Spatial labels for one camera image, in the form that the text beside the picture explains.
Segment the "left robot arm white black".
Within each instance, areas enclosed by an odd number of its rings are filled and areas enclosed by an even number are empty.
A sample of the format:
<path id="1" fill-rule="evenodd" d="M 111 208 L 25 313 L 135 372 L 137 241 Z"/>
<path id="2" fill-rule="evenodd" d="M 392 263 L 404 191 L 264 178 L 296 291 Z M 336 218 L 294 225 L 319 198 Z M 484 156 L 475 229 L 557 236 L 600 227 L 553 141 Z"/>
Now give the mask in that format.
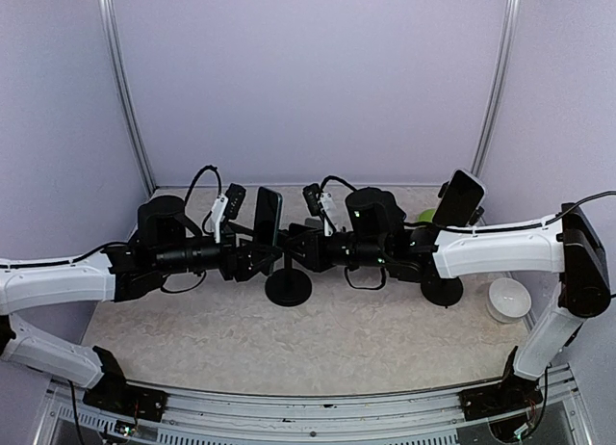
<path id="1" fill-rule="evenodd" d="M 110 242 L 78 257 L 1 262 L 1 358 L 69 380 L 116 411 L 128 409 L 135 391 L 114 355 L 100 347 L 70 343 L 26 322 L 19 311 L 77 301 L 125 302 L 160 290 L 171 275 L 245 282 L 268 269 L 280 248 L 240 241 L 217 228 L 205 235 L 186 214 L 179 196 L 157 196 L 138 209 L 126 242 Z"/>

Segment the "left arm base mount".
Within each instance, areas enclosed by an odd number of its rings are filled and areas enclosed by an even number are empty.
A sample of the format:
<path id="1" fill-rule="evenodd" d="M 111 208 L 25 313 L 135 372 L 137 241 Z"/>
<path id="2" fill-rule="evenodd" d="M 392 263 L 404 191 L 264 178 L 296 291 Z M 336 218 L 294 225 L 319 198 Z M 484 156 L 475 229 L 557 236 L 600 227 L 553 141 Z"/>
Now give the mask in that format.
<path id="1" fill-rule="evenodd" d="M 86 389 L 83 403 L 137 420 L 160 423 L 167 405 L 167 393 L 130 384 L 110 351 L 93 347 L 102 363 L 102 378 Z"/>

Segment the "blue-edged black smartphone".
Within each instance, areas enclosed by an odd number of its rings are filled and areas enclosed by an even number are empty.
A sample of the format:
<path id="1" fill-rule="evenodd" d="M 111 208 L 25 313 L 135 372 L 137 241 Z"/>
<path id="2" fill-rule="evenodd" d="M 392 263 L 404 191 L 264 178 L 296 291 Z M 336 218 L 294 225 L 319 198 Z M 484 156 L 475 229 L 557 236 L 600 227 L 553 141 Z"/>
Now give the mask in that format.
<path id="1" fill-rule="evenodd" d="M 280 193 L 266 187 L 257 191 L 253 240 L 264 246 L 275 247 L 279 232 L 283 198 Z"/>

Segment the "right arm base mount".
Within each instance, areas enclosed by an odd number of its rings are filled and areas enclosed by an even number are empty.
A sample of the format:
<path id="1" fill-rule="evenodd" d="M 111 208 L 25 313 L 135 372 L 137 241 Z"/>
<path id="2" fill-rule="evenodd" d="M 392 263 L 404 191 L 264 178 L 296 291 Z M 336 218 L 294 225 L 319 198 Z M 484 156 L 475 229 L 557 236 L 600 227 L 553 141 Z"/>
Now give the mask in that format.
<path id="1" fill-rule="evenodd" d="M 509 354 L 497 383 L 464 389 L 458 394 L 466 421 L 500 415 L 543 402 L 539 381 L 527 380 L 514 373 L 517 349 L 515 347 Z"/>

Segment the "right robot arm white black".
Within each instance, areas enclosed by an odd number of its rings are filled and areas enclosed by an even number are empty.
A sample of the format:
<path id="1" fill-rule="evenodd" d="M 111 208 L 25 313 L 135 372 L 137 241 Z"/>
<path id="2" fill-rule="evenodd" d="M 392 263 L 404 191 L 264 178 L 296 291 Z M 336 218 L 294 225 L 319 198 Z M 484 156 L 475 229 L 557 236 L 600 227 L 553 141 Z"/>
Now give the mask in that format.
<path id="1" fill-rule="evenodd" d="M 461 276 L 503 272 L 548 272 L 559 284 L 548 308 L 522 347 L 510 355 L 507 377 L 496 383 L 495 405 L 515 408 L 559 350 L 583 323 L 604 313 L 612 294 L 605 251 L 578 203 L 536 221 L 494 226 L 443 226 L 406 221 L 390 192 L 368 187 L 345 200 L 349 231 L 329 224 L 291 224 L 285 252 L 302 267 L 323 272 L 334 266 L 376 267 L 390 277 L 418 283 L 424 297 L 449 307 L 463 294 Z"/>

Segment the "black gooseneck phone stand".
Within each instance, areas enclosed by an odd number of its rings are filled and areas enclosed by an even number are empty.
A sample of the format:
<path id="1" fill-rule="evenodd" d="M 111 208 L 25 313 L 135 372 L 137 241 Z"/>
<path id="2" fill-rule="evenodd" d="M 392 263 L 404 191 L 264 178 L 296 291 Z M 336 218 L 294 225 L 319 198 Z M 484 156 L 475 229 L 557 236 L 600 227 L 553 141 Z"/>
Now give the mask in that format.
<path id="1" fill-rule="evenodd" d="M 288 229 L 279 232 L 277 245 L 285 249 L 292 249 L 288 241 Z M 309 276 L 294 268 L 285 271 L 283 267 L 273 272 L 266 280 L 266 296 L 279 306 L 293 307 L 305 303 L 312 294 L 312 281 Z"/>

